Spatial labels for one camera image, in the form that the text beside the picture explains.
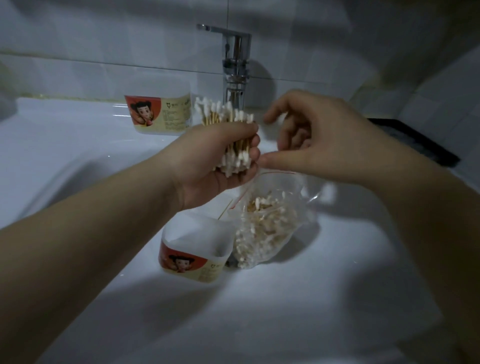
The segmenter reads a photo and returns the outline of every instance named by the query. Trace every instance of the chrome faucet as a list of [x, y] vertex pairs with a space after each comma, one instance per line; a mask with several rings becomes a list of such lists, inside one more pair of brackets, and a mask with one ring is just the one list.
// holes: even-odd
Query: chrome faucet
[[223, 35], [223, 103], [231, 101], [235, 109], [243, 110], [252, 35], [204, 24], [197, 24], [197, 29]]

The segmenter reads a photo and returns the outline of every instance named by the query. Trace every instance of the person's right hand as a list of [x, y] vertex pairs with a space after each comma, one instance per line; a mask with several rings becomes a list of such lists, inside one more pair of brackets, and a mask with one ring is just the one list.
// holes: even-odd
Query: person's right hand
[[342, 99], [292, 90], [273, 103], [264, 121], [273, 123], [285, 112], [279, 151], [260, 156], [260, 167], [368, 186], [398, 169], [400, 159], [420, 156]]

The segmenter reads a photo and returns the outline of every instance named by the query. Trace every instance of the bundle of cotton swabs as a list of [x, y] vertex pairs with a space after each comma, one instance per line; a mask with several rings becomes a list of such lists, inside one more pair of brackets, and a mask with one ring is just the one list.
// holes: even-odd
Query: bundle of cotton swabs
[[[234, 109], [229, 101], [226, 105], [219, 102], [213, 102], [206, 97], [195, 100], [195, 110], [202, 117], [203, 125], [211, 125], [218, 122], [253, 122], [253, 114], [247, 114], [243, 110]], [[251, 160], [249, 155], [250, 139], [239, 140], [230, 144], [222, 157], [222, 161], [217, 165], [227, 177], [234, 173], [239, 173], [250, 168]]]

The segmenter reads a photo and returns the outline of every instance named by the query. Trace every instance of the cartoon girl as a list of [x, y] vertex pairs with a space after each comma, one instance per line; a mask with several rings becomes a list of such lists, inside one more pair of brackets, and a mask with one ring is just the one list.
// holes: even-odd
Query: cartoon girl
[[188, 258], [182, 255], [169, 255], [168, 257], [173, 261], [173, 265], [171, 266], [172, 270], [178, 273], [185, 273], [191, 269], [192, 263], [195, 261], [194, 258]]
[[137, 113], [138, 117], [132, 116], [140, 125], [153, 125], [152, 103], [150, 101], [138, 101], [136, 104], [130, 104], [132, 110]]

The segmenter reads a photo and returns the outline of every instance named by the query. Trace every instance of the person's left hand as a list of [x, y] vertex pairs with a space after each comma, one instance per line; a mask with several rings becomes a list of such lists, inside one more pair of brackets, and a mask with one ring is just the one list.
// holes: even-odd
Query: person's left hand
[[[260, 156], [257, 148], [260, 137], [256, 135], [257, 131], [256, 123], [197, 125], [156, 156], [162, 159], [162, 163], [168, 164], [182, 210], [204, 205], [224, 190], [240, 186], [255, 176], [258, 169], [255, 162]], [[251, 138], [252, 166], [229, 178], [222, 172], [213, 171], [227, 146], [245, 138]]]

